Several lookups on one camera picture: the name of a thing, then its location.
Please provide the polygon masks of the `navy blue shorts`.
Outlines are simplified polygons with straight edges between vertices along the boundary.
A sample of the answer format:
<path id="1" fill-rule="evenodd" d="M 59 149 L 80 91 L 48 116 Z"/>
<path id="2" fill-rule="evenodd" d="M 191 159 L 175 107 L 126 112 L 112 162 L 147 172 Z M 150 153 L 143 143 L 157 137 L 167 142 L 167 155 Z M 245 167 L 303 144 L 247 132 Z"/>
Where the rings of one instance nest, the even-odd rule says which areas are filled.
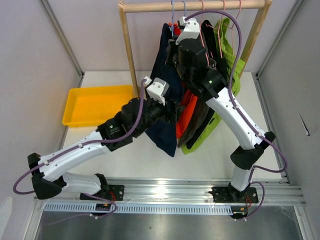
<path id="1" fill-rule="evenodd" d="M 158 52 L 150 74 L 152 80 L 159 78 L 168 84 L 168 90 L 164 95 L 165 110 L 171 113 L 171 116 L 157 120 L 155 124 L 146 130 L 146 135 L 159 149 L 168 156 L 174 157 L 177 148 L 176 106 L 182 101 L 185 91 L 176 69 L 166 64 L 167 48 L 171 39 L 171 28 L 169 24 L 164 23 Z"/>

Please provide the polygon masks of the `orange mesh shorts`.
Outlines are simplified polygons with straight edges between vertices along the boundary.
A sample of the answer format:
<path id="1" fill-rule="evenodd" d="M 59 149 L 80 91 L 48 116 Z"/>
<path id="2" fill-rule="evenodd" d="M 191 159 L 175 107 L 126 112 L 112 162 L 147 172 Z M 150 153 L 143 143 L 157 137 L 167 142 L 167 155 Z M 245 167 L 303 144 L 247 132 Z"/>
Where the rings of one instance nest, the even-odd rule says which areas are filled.
<path id="1" fill-rule="evenodd" d="M 186 88 L 185 84 L 181 82 L 177 71 L 173 66 L 165 65 L 167 67 L 168 80 L 170 81 L 170 88 L 172 96 L 176 106 L 176 124 L 175 124 L 175 136 L 177 139 L 181 139 L 186 135 L 185 131 L 188 128 L 198 97 L 192 94 L 192 92 Z"/>

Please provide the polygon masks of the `light blue hanger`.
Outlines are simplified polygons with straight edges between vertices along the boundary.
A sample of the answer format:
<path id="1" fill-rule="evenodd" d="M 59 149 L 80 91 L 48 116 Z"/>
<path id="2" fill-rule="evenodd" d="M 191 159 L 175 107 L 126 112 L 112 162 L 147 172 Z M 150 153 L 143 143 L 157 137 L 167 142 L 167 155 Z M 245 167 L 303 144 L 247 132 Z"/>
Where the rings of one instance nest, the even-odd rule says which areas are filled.
<path id="1" fill-rule="evenodd" d="M 171 0 L 171 22 L 170 22 L 170 31 L 171 31 L 171 37 L 174 37 L 174 19 L 175 19 L 175 1 Z"/>
<path id="2" fill-rule="evenodd" d="M 187 16 L 187 4 L 185 2 L 185 0 L 181 1 L 183 3 L 183 17 Z"/>

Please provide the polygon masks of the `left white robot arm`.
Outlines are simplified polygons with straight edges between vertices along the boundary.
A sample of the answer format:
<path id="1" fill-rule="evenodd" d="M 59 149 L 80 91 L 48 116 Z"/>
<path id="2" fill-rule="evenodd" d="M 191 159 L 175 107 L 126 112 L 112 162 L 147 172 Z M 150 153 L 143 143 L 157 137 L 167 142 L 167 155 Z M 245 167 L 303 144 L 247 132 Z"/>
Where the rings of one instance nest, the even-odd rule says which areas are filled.
<path id="1" fill-rule="evenodd" d="M 47 200 L 65 192 L 79 193 L 81 200 L 110 200 L 111 188 L 103 174 L 81 175 L 69 171 L 131 144 L 160 121 L 173 123 L 177 119 L 176 109 L 177 103 L 172 100 L 162 105 L 152 99 L 133 98 L 82 140 L 52 154 L 30 154 L 27 160 L 37 198 Z"/>

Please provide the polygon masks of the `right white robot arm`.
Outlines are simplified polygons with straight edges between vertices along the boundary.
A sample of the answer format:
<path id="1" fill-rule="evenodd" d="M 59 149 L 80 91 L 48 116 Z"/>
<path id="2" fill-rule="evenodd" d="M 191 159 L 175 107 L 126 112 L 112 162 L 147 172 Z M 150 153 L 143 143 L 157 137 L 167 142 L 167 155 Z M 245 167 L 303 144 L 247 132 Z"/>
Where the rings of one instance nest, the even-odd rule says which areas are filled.
<path id="1" fill-rule="evenodd" d="M 206 61 L 206 48 L 200 39 L 170 40 L 166 64 L 174 67 L 192 94 L 200 98 L 230 128 L 239 142 L 230 155 L 234 171 L 228 185 L 228 196 L 234 202 L 246 197 L 254 164 L 276 138 L 271 131 L 264 132 L 244 111 L 227 80 Z"/>

